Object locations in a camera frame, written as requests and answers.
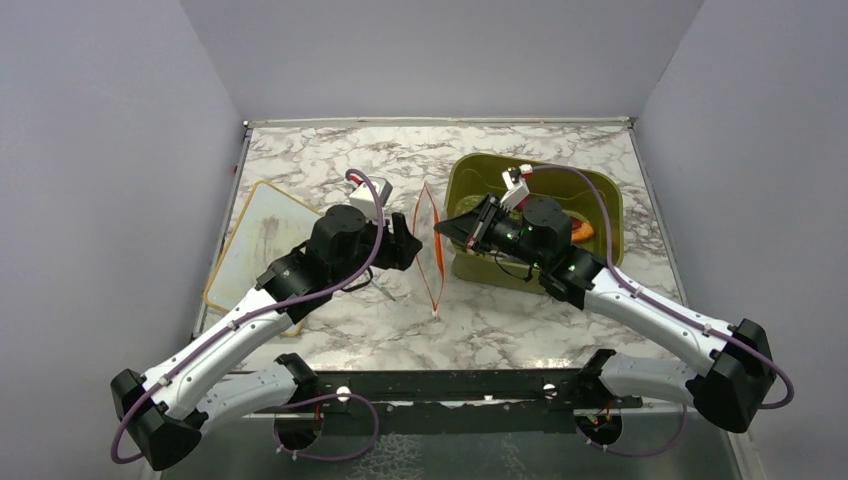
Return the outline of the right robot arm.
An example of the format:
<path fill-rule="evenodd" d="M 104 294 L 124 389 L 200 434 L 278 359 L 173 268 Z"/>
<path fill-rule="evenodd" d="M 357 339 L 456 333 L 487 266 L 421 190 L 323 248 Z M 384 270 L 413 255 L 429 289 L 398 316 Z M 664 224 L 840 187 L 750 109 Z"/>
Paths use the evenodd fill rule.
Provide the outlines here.
<path fill-rule="evenodd" d="M 486 196 L 471 211 L 435 224 L 476 253 L 503 253 L 536 269 L 557 301 L 603 315 L 645 336 L 675 360 L 623 353 L 594 356 L 577 380 L 579 398 L 600 407 L 613 397 L 648 397 L 697 410 L 713 425 L 746 432 L 777 378 L 764 328 L 708 317 L 659 296 L 571 241 L 572 219 L 550 198 L 533 198 L 515 220 Z"/>

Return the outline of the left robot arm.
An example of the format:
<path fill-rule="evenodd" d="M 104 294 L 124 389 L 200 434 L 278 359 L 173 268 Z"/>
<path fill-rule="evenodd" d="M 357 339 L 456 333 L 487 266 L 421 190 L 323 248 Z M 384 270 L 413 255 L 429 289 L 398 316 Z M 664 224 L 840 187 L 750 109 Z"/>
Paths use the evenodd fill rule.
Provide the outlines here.
<path fill-rule="evenodd" d="M 110 455 L 116 464 L 123 435 L 161 471 L 183 460 L 212 430 L 256 411 L 285 405 L 306 408 L 316 376 L 296 354 L 238 379 L 225 377 L 271 338 L 289 330 L 333 294 L 370 269 L 406 270 L 422 243 L 403 214 L 369 221 L 357 208 L 335 205 L 311 236 L 273 261 L 245 296 L 211 330 L 143 373 L 121 371 L 111 383 L 120 420 Z"/>

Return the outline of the clear zip top bag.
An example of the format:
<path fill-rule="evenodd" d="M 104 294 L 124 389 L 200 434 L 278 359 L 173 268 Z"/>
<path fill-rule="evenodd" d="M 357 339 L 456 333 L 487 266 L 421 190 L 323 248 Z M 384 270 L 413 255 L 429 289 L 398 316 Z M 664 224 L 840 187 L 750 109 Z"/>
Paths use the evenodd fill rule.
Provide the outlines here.
<path fill-rule="evenodd" d="M 424 182 L 414 207 L 411 227 L 412 234 L 422 243 L 413 264 L 417 274 L 413 290 L 416 297 L 429 306 L 433 318 L 438 317 L 445 283 L 442 241 L 434 230 L 440 222 L 440 209 L 430 185 Z"/>

